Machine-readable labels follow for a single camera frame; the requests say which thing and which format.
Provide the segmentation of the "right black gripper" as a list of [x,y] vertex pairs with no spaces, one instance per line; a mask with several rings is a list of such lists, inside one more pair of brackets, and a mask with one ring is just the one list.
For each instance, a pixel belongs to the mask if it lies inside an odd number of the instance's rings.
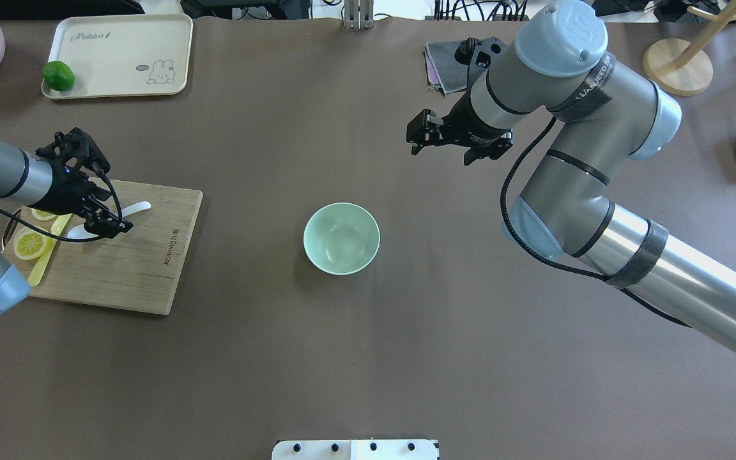
[[406,142],[411,154],[429,146],[456,145],[468,148],[464,166],[485,158],[498,160],[513,146],[513,131],[495,128],[482,121],[473,110],[470,97],[462,96],[446,116],[424,109],[406,126]]

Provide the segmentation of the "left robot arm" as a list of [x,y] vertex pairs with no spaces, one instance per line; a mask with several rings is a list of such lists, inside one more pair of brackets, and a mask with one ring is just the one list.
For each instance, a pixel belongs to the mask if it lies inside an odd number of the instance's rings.
[[[80,128],[56,133],[52,142],[30,153],[0,140],[0,200],[56,215],[84,219],[93,240],[115,238],[132,228],[109,178],[110,163],[93,138]],[[14,219],[0,208],[0,216]],[[26,278],[0,249],[0,315],[26,299]]]

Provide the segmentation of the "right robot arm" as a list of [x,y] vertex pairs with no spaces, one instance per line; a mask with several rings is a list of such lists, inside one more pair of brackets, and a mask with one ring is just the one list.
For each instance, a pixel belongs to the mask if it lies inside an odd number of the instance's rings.
[[411,153],[465,148],[464,164],[500,158],[512,130],[543,107],[562,128],[523,191],[506,204],[505,235],[545,265],[601,280],[672,323],[736,353],[736,271],[605,195],[626,160],[656,155],[677,133],[680,105],[608,50],[608,33],[581,1],[553,1],[500,45],[444,117],[425,109],[406,128]]

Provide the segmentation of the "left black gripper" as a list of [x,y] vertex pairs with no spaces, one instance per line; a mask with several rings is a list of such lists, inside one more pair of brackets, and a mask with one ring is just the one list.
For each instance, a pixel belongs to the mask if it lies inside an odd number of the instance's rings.
[[50,188],[35,209],[64,215],[73,213],[85,219],[84,230],[93,238],[115,238],[119,233],[128,233],[134,224],[120,220],[110,212],[105,202],[114,195],[91,181],[88,171],[102,181],[107,181],[110,163],[100,151],[93,138],[81,128],[69,133],[57,132],[54,140],[35,151],[39,160],[50,166]]

